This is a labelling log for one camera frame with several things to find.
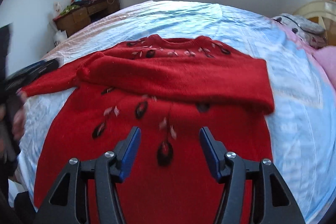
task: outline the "hand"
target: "hand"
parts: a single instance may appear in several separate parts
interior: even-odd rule
[[[21,97],[23,103],[27,100],[27,95],[25,92],[19,91],[18,95]],[[0,121],[3,120],[6,114],[5,105],[0,106]],[[26,115],[25,110],[21,107],[18,112],[14,115],[13,119],[13,127],[12,134],[14,135],[14,140],[19,141],[25,133],[25,123],[26,123]],[[0,138],[0,158],[3,152],[5,151],[5,145],[3,140]]]

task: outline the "metal bolt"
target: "metal bolt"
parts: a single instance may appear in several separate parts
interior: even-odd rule
[[[262,162],[263,162],[263,164],[266,164],[266,165],[271,165],[272,164],[270,159],[263,159]]]
[[[234,152],[228,152],[226,153],[226,156],[230,159],[234,159],[237,156],[237,154]]]
[[[75,165],[77,162],[78,162],[78,159],[76,159],[76,158],[72,158],[72,159],[69,160],[69,163],[71,165]]]
[[[114,157],[114,152],[112,152],[112,151],[107,151],[107,152],[104,154],[104,156],[105,156],[106,158],[112,158],[112,157]]]

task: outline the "person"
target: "person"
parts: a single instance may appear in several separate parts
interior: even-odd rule
[[[26,93],[18,91],[17,94],[21,97],[22,102],[25,103]],[[6,115],[5,105],[0,105],[0,121],[4,119],[5,115]],[[14,115],[13,127],[12,127],[14,140],[16,140],[17,142],[20,141],[20,139],[23,137],[25,133],[25,123],[26,123],[25,110],[23,107],[21,107],[21,109],[19,109]],[[0,173],[4,173],[6,169],[4,158],[5,151],[6,147],[4,141],[0,137]],[[8,178],[6,176],[0,176],[0,189],[8,200]]]

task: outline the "bed sheet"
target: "bed sheet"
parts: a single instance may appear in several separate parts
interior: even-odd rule
[[[89,25],[46,58],[58,57],[64,64],[156,33],[163,38],[206,35],[267,61],[276,106],[266,117],[274,163],[306,222],[317,223],[336,197],[335,93],[323,70],[294,43],[296,36],[278,23],[219,4],[148,1]],[[19,166],[31,197],[44,139],[72,91],[35,96],[25,105]]]

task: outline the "sweater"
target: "sweater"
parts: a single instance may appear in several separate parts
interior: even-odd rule
[[[77,87],[53,120],[38,161],[39,207],[69,159],[98,158],[132,126],[142,140],[130,177],[118,184],[128,224],[212,223],[223,185],[211,177],[199,143],[201,127],[242,158],[272,158],[264,115],[274,111],[266,62],[209,37],[151,35],[94,52],[24,88],[28,96]],[[173,155],[160,164],[158,148]],[[248,222],[246,182],[241,223]],[[94,181],[91,223],[98,223]]]

